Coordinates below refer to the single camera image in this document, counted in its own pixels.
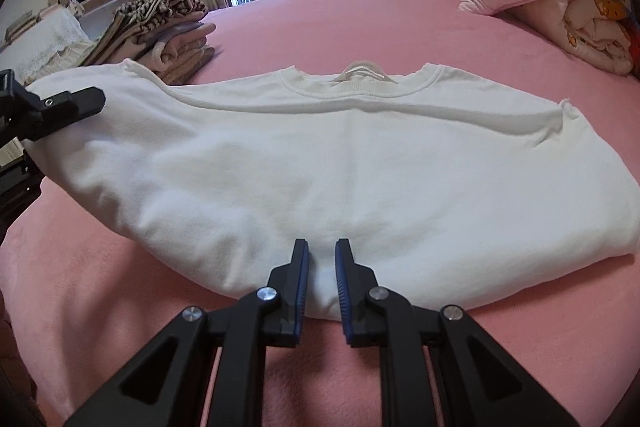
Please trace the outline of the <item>white sweatshirt orange stripes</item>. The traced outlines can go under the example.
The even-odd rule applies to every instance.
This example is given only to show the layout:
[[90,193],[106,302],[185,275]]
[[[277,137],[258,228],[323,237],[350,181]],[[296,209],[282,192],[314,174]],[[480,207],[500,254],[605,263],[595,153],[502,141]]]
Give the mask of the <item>white sweatshirt orange stripes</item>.
[[239,297],[295,239],[335,319],[337,239],[412,303],[475,307],[639,249],[639,187],[569,101],[427,64],[379,80],[296,68],[169,87],[131,61],[66,70],[99,114],[27,145],[112,231]]

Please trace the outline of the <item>stack of folded clothes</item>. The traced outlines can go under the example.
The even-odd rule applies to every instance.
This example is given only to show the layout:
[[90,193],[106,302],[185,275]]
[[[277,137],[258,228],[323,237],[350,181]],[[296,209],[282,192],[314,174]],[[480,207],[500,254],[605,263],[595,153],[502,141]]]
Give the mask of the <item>stack of folded clothes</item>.
[[96,66],[131,60],[169,84],[185,84],[213,60],[200,0],[134,0],[117,8],[107,28],[81,64]]

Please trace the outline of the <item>white lace cover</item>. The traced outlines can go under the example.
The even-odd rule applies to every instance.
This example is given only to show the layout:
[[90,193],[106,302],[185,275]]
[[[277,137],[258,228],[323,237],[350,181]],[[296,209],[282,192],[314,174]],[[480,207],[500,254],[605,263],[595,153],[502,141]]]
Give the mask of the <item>white lace cover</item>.
[[12,69],[23,86],[54,72],[76,67],[93,46],[78,19],[58,9],[1,52],[1,69]]

